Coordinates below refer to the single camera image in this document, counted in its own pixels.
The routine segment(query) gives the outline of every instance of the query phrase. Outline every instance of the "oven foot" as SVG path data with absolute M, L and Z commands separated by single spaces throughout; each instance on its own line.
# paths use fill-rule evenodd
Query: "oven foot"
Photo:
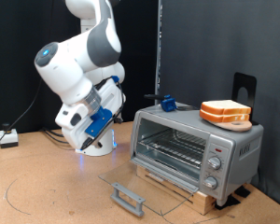
M 227 201 L 227 198 L 225 198 L 225 199 L 223 199 L 223 200 L 218 200 L 218 199 L 217 199 L 217 205 L 218 205 L 218 206 L 223 206 L 223 205 L 226 203 L 226 201 Z

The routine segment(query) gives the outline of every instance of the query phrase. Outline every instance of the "wooden block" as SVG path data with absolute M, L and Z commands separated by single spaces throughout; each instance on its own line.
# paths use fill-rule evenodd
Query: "wooden block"
M 137 175 L 180 201 L 185 201 L 188 198 L 185 204 L 202 215 L 207 214 L 215 207 L 215 198 L 205 195 L 199 191 L 189 198 L 189 192 L 185 189 L 180 188 L 175 183 L 171 183 L 161 176 L 152 174 L 150 171 L 141 166 L 137 166 Z

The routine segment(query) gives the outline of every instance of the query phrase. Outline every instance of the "control knob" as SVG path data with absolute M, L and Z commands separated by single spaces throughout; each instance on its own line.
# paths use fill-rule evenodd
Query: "control knob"
M 203 184 L 204 184 L 205 186 L 207 186 L 208 188 L 210 188 L 210 189 L 215 189 L 215 188 L 217 187 L 217 180 L 214 179 L 212 176 L 208 176 L 208 177 L 204 180 Z
M 221 161 L 218 157 L 208 159 L 207 163 L 214 169 L 218 170 L 221 167 Z

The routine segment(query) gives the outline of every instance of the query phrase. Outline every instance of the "oven rack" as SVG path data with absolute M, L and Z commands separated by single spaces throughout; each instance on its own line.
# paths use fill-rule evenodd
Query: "oven rack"
M 201 169 L 206 144 L 206 141 L 202 138 L 177 130 L 167 130 L 143 139 L 138 143 Z

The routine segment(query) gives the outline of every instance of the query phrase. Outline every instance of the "oven vent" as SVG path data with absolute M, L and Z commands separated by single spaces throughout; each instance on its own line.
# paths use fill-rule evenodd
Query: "oven vent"
M 244 154 L 246 154 L 249 151 L 250 151 L 250 143 L 241 148 L 240 157 L 243 156 Z

